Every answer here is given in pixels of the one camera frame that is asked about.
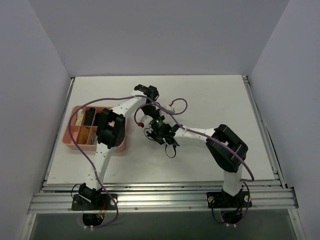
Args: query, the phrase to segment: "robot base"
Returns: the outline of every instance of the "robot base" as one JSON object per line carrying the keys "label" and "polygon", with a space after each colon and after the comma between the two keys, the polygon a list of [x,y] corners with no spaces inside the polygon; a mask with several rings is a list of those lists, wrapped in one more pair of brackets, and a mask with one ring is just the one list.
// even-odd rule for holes
{"label": "robot base", "polygon": [[[118,195],[111,194],[117,203]],[[73,211],[91,211],[91,210],[116,210],[114,202],[107,194],[101,194],[101,202],[94,207],[94,205],[87,200],[83,199],[79,196],[79,194],[75,194],[73,196],[71,210]]]}
{"label": "robot base", "polygon": [[224,191],[207,192],[206,199],[208,208],[214,209],[236,209],[238,207],[246,208],[249,202],[249,208],[252,207],[251,199],[248,197],[247,191],[240,191],[237,195],[231,196]]}

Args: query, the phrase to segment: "wire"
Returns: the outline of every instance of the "wire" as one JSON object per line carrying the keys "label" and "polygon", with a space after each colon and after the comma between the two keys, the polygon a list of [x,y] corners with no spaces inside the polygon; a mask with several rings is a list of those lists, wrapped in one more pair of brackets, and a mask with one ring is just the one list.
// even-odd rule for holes
{"label": "wire", "polygon": [[138,112],[140,109],[142,109],[143,107],[145,107],[145,106],[149,106],[149,105],[156,106],[156,107],[158,107],[159,109],[161,109],[162,111],[164,111],[165,113],[170,114],[170,115],[181,115],[181,114],[183,114],[183,113],[187,110],[187,108],[188,108],[188,102],[187,102],[187,100],[185,100],[184,98],[176,98],[176,99],[172,100],[171,104],[169,105],[170,107],[174,104],[174,102],[176,102],[176,101],[178,101],[178,100],[182,100],[182,101],[184,101],[184,103],[185,103],[185,107],[184,107],[184,109],[183,109],[182,111],[180,111],[180,112],[173,112],[173,111],[170,111],[170,110],[165,109],[165,108],[164,108],[163,106],[161,106],[157,101],[153,101],[151,98],[149,98],[149,97],[147,97],[147,96],[145,96],[145,97],[146,97],[150,102],[139,106],[139,107],[135,110],[134,115],[133,115],[133,119],[134,119],[134,122],[135,122],[136,124],[138,124],[138,121],[137,121],[137,112]]}
{"label": "wire", "polygon": [[[198,135],[201,135],[201,136],[204,136],[208,139],[210,139],[211,141],[217,143],[218,145],[222,146],[223,148],[227,149],[244,167],[245,169],[249,172],[250,176],[251,176],[251,179],[241,179],[243,181],[243,183],[246,185],[247,189],[249,190],[249,187],[248,185],[245,183],[245,181],[248,181],[248,182],[253,182],[255,180],[255,177],[254,175],[252,174],[251,170],[249,169],[248,165],[241,159],[241,157],[236,153],[234,152],[231,148],[229,148],[227,145],[224,145],[222,142],[220,142],[219,140],[209,136],[209,135],[206,135],[202,132],[198,132],[198,131],[194,131],[194,130],[191,130],[191,129],[186,129],[185,127],[183,127],[181,124],[178,123],[178,121],[176,120],[176,118],[174,117],[174,115],[179,115],[179,114],[182,114],[184,113],[186,110],[187,110],[187,107],[188,107],[188,103],[187,101],[185,101],[186,103],[186,106],[185,106],[185,109],[182,111],[182,112],[178,112],[178,113],[172,113],[171,111],[165,109],[164,107],[162,107],[160,104],[156,103],[154,100],[152,100],[150,97],[148,96],[145,96],[145,95],[131,95],[131,96],[126,96],[126,97],[104,97],[104,98],[98,98],[98,99],[95,99],[95,100],[92,100],[92,101],[89,101],[85,104],[83,104],[82,106],[80,106],[70,117],[69,119],[69,122],[68,122],[68,132],[69,132],[69,136],[71,138],[71,141],[73,142],[73,144],[76,146],[76,148],[83,154],[83,156],[89,161],[90,165],[92,166],[93,168],[93,171],[94,171],[94,175],[95,175],[95,178],[97,180],[97,182],[99,183],[99,185],[101,186],[101,188],[103,189],[103,191],[110,197],[110,199],[113,201],[114,203],[114,206],[115,206],[115,209],[116,209],[116,215],[115,217],[106,222],[105,224],[101,224],[99,226],[96,226],[96,227],[105,227],[111,223],[113,223],[119,216],[119,208],[118,208],[118,205],[117,205],[117,202],[115,201],[115,199],[112,197],[112,195],[108,192],[108,190],[105,188],[105,186],[103,185],[103,183],[101,182],[101,180],[99,179],[99,176],[97,174],[97,168],[95,166],[95,164],[93,163],[93,161],[90,159],[90,157],[81,149],[81,147],[77,144],[76,140],[74,139],[73,137],[73,134],[71,132],[71,121],[72,119],[74,118],[74,116],[78,113],[79,110],[83,109],[84,107],[90,105],[90,104],[93,104],[93,103],[96,103],[96,102],[100,102],[100,101],[112,101],[112,100],[127,100],[127,99],[133,99],[133,98],[145,98],[147,100],[149,100],[151,103],[147,103],[148,105],[156,105],[159,109],[161,109],[162,111],[164,111],[165,113],[169,114],[172,119],[174,120],[174,122],[183,130],[186,130],[188,132],[191,132],[191,133],[195,133],[195,134],[198,134]],[[141,109],[143,106],[146,106],[146,104],[140,106],[134,113],[134,120],[135,122],[137,123],[136,121],[136,115],[137,115],[137,111],[139,109]]]}
{"label": "wire", "polygon": [[150,129],[150,128],[151,128],[151,127],[143,129],[143,133],[144,133],[145,137],[146,137],[147,139],[151,140],[151,141],[160,142],[160,141],[158,141],[158,140],[155,140],[155,139],[150,138],[150,137],[147,136],[146,130],[148,130],[148,129]]}
{"label": "wire", "polygon": [[168,145],[166,144],[166,145],[165,145],[165,148],[164,148],[165,155],[166,155],[168,158],[173,159],[173,158],[177,155],[177,150],[176,150],[177,146],[176,146],[176,145],[172,145],[172,148],[173,148],[173,151],[174,151],[174,155],[173,155],[173,156],[169,156],[169,155],[168,155],[168,153],[167,153],[167,147],[168,147]]}
{"label": "wire", "polygon": [[225,221],[218,221],[215,217],[215,214],[214,214],[214,199],[212,199],[212,201],[210,202],[211,203],[211,214],[212,214],[212,217],[213,219],[218,223],[218,224],[224,224]]}
{"label": "wire", "polygon": [[72,189],[71,189],[71,198],[72,199],[74,199],[74,196],[72,196],[72,192],[74,191],[74,189],[75,189],[75,186],[77,186],[77,185],[79,185],[79,186],[81,186],[81,184],[80,183],[77,183],[77,184],[75,184],[73,187],[72,187]]}

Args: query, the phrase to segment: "cable clip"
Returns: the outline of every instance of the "cable clip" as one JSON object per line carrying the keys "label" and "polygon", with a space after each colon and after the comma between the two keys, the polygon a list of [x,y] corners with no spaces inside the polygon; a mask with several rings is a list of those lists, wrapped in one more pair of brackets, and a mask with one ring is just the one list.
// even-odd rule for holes
{"label": "cable clip", "polygon": [[183,131],[183,135],[184,135],[184,134],[186,134],[186,132],[188,132],[188,128],[183,126],[182,131]]}

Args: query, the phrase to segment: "black cable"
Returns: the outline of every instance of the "black cable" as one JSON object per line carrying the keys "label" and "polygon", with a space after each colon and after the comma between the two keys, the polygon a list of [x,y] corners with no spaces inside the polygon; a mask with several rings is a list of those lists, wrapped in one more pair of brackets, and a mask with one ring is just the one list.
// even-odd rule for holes
{"label": "black cable", "polygon": [[151,140],[151,141],[159,142],[159,141],[157,141],[157,140],[155,140],[155,139],[152,139],[152,138],[150,138],[150,137],[148,137],[148,136],[146,135],[146,130],[149,130],[150,128],[151,128],[151,127],[145,128],[145,129],[143,130],[143,133],[144,133],[145,137],[146,137],[147,139]]}
{"label": "black cable", "polygon": [[80,183],[77,183],[77,184],[75,184],[73,187],[72,187],[72,189],[71,189],[71,198],[72,199],[74,199],[74,196],[72,196],[72,192],[74,191],[74,189],[75,189],[75,186],[77,186],[77,185],[79,185],[79,186],[81,186],[81,184]]}
{"label": "black cable", "polygon": [[166,144],[166,145],[165,145],[165,148],[164,148],[165,155],[166,155],[168,158],[173,159],[173,158],[177,155],[177,150],[176,150],[177,146],[172,145],[173,151],[174,151],[174,155],[173,155],[173,156],[169,156],[169,155],[168,155],[168,153],[167,153],[167,147],[168,147],[168,145]]}
{"label": "black cable", "polygon": [[218,223],[218,224],[224,224],[225,221],[218,221],[215,217],[215,214],[214,214],[214,199],[212,199],[212,201],[210,202],[211,204],[211,214],[212,214],[212,217],[213,219]]}

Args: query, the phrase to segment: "metal frame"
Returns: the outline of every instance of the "metal frame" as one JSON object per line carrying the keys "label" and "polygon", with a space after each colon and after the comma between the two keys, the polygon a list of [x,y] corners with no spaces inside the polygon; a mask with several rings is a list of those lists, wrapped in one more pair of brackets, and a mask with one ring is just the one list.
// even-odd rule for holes
{"label": "metal frame", "polygon": [[[276,153],[259,110],[254,101],[248,76],[243,76],[250,103],[256,117],[263,143],[273,169],[274,180],[261,180],[248,182],[253,207],[250,210],[276,210],[287,209],[293,229],[298,240],[304,240],[305,234],[298,216],[298,203],[294,189],[286,188]],[[52,153],[54,153],[59,139],[62,121],[72,92],[75,79],[71,79],[68,95],[65,101],[63,116],[59,132],[55,140]],[[44,178],[40,193],[35,193],[30,203],[27,220],[21,239],[29,239],[35,217],[37,214],[76,214],[71,211],[72,198],[70,195],[72,185],[48,185],[47,179],[53,161],[50,158],[47,174]],[[205,182],[172,182],[172,183],[121,183],[105,184],[111,192],[118,194],[118,207],[121,213],[125,212],[186,212],[209,211],[207,206],[207,192],[218,192],[223,185],[222,181]]]}

